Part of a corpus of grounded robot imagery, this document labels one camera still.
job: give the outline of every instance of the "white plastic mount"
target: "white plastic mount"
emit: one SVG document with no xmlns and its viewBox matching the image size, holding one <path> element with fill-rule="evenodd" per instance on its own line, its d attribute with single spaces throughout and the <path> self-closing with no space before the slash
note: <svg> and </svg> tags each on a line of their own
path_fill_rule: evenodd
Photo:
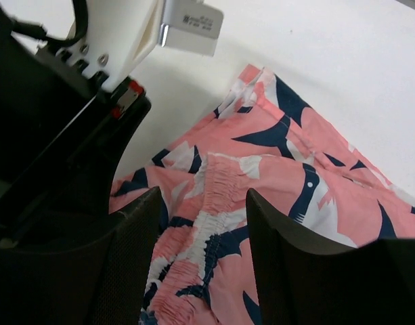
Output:
<svg viewBox="0 0 415 325">
<path fill-rule="evenodd" d="M 163 6 L 164 0 L 87 0 L 87 35 L 69 48 L 67 64 L 87 61 L 87 78 L 103 70 L 109 78 L 102 89 L 112 92 L 157 44 Z"/>
</svg>

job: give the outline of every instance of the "garment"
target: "garment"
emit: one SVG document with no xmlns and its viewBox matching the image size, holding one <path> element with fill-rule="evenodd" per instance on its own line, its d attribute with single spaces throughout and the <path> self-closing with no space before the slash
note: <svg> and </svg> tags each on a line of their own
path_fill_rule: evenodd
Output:
<svg viewBox="0 0 415 325">
<path fill-rule="evenodd" d="M 349 246 L 415 237 L 415 207 L 268 69 L 248 66 L 224 102 L 143 169 L 116 181 L 111 212 L 162 192 L 140 324 L 261 324 L 246 224 L 255 188 Z"/>
</svg>

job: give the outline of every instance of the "bolt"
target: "bolt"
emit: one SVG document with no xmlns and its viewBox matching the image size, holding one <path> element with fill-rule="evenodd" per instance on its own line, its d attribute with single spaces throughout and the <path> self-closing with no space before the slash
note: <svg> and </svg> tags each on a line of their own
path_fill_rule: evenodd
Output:
<svg viewBox="0 0 415 325">
<path fill-rule="evenodd" d="M 108 54 L 102 54 L 98 59 L 97 62 L 100 66 L 105 66 L 108 63 Z"/>
<path fill-rule="evenodd" d="M 88 53 L 88 49 L 89 49 L 88 44 L 84 44 L 84 45 L 81 46 L 81 48 L 79 49 L 79 51 L 80 51 L 81 54 L 84 54 L 85 55 L 85 54 Z"/>
</svg>

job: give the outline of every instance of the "black cable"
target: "black cable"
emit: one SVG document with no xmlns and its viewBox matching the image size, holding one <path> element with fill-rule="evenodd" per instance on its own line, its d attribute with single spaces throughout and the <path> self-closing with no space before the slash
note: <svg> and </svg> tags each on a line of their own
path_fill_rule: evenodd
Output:
<svg viewBox="0 0 415 325">
<path fill-rule="evenodd" d="M 46 29 L 30 22 L 22 22 L 13 19 L 12 31 L 40 41 L 47 41 L 49 45 L 56 47 L 70 47 L 81 40 L 88 29 L 88 9 L 86 0 L 72 0 L 76 32 L 71 39 L 56 39 L 47 35 Z"/>
</svg>

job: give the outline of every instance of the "white table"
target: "white table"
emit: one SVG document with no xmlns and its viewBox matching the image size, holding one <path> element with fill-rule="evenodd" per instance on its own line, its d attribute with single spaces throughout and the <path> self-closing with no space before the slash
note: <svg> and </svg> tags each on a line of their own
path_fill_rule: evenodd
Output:
<svg viewBox="0 0 415 325">
<path fill-rule="evenodd" d="M 274 70 L 391 181 L 415 196 L 413 9 L 394 0 L 206 2 L 225 13 L 214 58 L 156 48 L 133 72 L 153 107 L 117 177 L 142 166 L 206 109 L 214 109 L 250 62 Z M 69 0 L 1 3 L 59 36 L 72 22 Z"/>
</svg>

